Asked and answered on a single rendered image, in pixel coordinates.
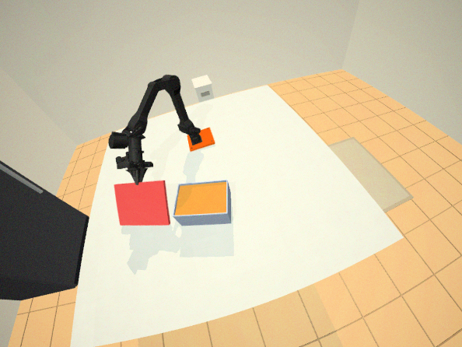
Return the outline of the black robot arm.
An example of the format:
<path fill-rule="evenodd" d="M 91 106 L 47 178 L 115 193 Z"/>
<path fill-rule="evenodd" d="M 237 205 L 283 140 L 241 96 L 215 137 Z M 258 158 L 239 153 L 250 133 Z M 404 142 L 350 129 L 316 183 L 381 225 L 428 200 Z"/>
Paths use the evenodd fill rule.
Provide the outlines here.
<path fill-rule="evenodd" d="M 108 139 L 110 149 L 142 148 L 143 135 L 148 125 L 148 115 L 152 104 L 160 90 L 165 90 L 171 96 L 175 111 L 179 117 L 179 131 L 189 135 L 194 146 L 202 142 L 201 129 L 194 126 L 187 116 L 184 102 L 180 95 L 180 79 L 176 75 L 164 75 L 162 78 L 149 82 L 138 111 L 132 116 L 126 128 L 120 133 L 112 131 Z M 130 132 L 132 131 L 132 132 Z"/>

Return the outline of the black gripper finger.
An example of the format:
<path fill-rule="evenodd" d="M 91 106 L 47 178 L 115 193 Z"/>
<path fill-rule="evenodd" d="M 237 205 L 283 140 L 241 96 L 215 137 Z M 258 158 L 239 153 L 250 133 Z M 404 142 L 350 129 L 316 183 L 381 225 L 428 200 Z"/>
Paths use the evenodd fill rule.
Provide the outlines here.
<path fill-rule="evenodd" d="M 141 168 L 140 169 L 140 175 L 139 175 L 139 182 L 143 182 L 145 172 L 147 171 L 148 168 Z"/>
<path fill-rule="evenodd" d="M 134 169 L 127 169 L 126 171 L 129 172 L 135 181 L 135 185 L 139 185 L 139 175 L 140 175 L 141 168 L 134 168 Z"/>

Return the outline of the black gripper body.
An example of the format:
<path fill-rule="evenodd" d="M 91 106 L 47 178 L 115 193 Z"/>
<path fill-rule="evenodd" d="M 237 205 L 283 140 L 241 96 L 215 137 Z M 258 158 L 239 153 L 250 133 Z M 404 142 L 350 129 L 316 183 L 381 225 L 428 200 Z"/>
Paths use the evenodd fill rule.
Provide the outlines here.
<path fill-rule="evenodd" d="M 134 169 L 134 168 L 146 168 L 153 167 L 152 162 L 145 162 L 142 158 L 142 154 L 145 151 L 142 151 L 141 148 L 132 148 L 128 149 L 126 152 L 129 156 L 130 161 L 121 161 L 117 163 L 117 169 Z"/>

